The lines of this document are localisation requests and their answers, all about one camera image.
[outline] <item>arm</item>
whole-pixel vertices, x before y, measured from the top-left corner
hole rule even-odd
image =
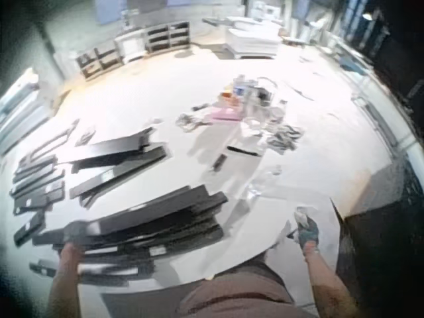
[[[303,247],[309,270],[313,297],[321,318],[359,317],[355,300],[350,296],[341,279],[329,268],[317,251],[317,245],[308,241]]]
[[[48,299],[48,317],[81,317],[78,299],[78,263],[81,256],[82,251],[72,243],[67,243],[62,250]]]

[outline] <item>black panel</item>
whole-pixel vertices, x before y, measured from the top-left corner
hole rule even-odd
[[[53,171],[54,171],[54,165],[53,164],[51,164],[47,167],[44,167],[43,169],[41,169],[40,171],[36,172],[31,177],[29,177],[27,180],[25,180],[22,183],[14,186],[13,189],[11,190],[11,195],[13,197],[20,195],[20,193],[22,193],[25,189],[30,187],[32,184],[35,184],[36,182],[38,182],[42,178],[48,176]]]
[[[48,204],[60,201],[64,198],[64,181],[52,182],[26,196],[15,200],[15,214],[21,214],[25,211],[34,211],[41,209]]]
[[[148,136],[151,132],[152,128],[149,128],[132,136],[66,149],[58,154],[58,163],[64,164],[68,162],[79,162],[92,158],[110,156],[111,154],[136,152],[141,147],[147,146]]]
[[[122,164],[102,172],[101,174],[88,179],[82,184],[73,187],[70,190],[70,198],[73,199],[86,192],[99,191],[99,189],[107,184],[116,182],[120,177],[134,170],[146,167],[158,160],[166,157],[166,151],[163,147],[156,147],[142,154],[127,158]]]
[[[19,166],[17,168],[15,174],[19,176],[20,174],[22,174],[24,172],[34,170],[35,168],[38,168],[38,167],[44,167],[44,166],[47,166],[49,164],[55,164],[56,162],[57,162],[56,155],[51,154],[49,156],[38,159],[34,162],[25,164],[24,166]]]
[[[115,233],[187,209],[196,203],[206,200],[208,197],[209,194],[206,187],[201,185],[181,195],[170,197],[158,203],[148,205],[143,203],[114,215],[104,217],[95,222],[95,227],[99,229],[99,235]]]
[[[168,197],[177,196],[186,191],[186,188],[181,188],[174,193],[169,193],[169,195],[160,198],[160,201],[158,198],[146,204],[159,203]],[[227,201],[228,199],[224,193],[219,192],[208,197],[205,201],[202,201],[201,203],[198,203],[184,211],[180,211],[179,213],[173,213],[167,217],[163,217],[137,227],[131,227],[124,231],[113,233],[112,235],[87,237],[85,245],[109,246],[131,238],[135,238],[137,240],[149,239],[154,235],[159,235],[160,233],[175,231],[176,229],[184,228],[186,225],[191,223],[198,223],[208,217],[212,217],[220,211],[218,208]],[[58,229],[48,231],[34,237],[32,239],[32,243],[33,245],[63,244],[63,237],[63,229]]]
[[[18,193],[17,195],[13,195],[15,199],[22,197],[24,195],[27,195],[37,189],[39,189],[42,186],[45,186],[47,184],[50,184],[58,179],[63,178],[65,175],[65,170],[55,170],[52,174],[47,175],[46,177],[38,180],[34,184],[32,184],[30,187],[27,187],[22,192]]]
[[[33,234],[41,230],[44,226],[44,211],[36,213],[32,219],[22,226],[13,236],[16,246],[20,246],[28,241]]]

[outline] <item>shelf unit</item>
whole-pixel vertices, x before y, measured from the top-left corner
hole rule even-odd
[[[87,81],[122,65],[121,57],[115,47],[102,48],[102,46],[84,52],[76,58],[76,62]]]
[[[149,55],[190,47],[188,21],[166,23],[146,28],[146,49]]]

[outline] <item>gloved hand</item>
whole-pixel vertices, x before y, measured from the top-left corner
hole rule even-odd
[[[299,231],[300,247],[303,250],[307,242],[313,242],[315,243],[315,250],[317,250],[318,242],[319,242],[319,239],[318,239],[319,231],[318,231],[317,223],[310,217],[307,217],[307,223],[308,223],[308,227],[304,227],[301,223],[297,223],[297,229]]]
[[[89,223],[86,221],[75,221],[64,228],[64,243],[72,243],[74,246],[83,250],[83,240],[87,236],[87,227]]]

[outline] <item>wall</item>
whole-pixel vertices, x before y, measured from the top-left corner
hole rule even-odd
[[[41,80],[51,87],[62,84],[61,74],[23,4],[20,1],[3,3],[0,14],[0,95],[29,67],[33,67]]]
[[[44,27],[56,51],[55,59],[63,69],[66,78],[77,76],[80,72],[75,58],[85,50],[92,49],[103,42],[110,42],[121,31],[121,22],[117,21],[101,25],[96,19],[94,1],[92,0],[60,0],[56,6],[54,0],[48,0],[49,5],[38,5],[42,12]],[[129,9],[139,9],[140,14],[132,18],[134,25],[146,27],[174,21],[190,21],[191,35],[200,36],[210,31],[210,26],[201,22],[203,17],[226,17],[227,15],[244,14],[239,9],[240,0],[219,0],[219,3],[207,5],[185,5],[163,7],[147,12],[146,1],[131,0]]]

